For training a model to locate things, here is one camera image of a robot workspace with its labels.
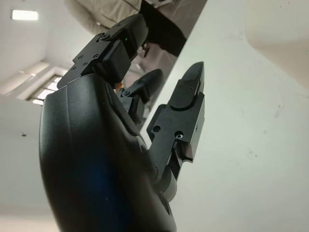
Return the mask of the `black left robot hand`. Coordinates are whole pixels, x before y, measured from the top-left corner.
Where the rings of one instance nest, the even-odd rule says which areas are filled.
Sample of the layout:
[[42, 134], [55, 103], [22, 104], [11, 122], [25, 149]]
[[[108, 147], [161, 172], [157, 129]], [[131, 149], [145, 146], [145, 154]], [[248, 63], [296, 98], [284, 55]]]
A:
[[96, 35], [43, 103], [42, 180], [62, 232], [174, 232], [169, 203], [204, 124], [204, 64], [193, 64], [147, 127], [144, 105], [160, 88], [154, 70], [115, 92], [148, 34], [141, 14]]

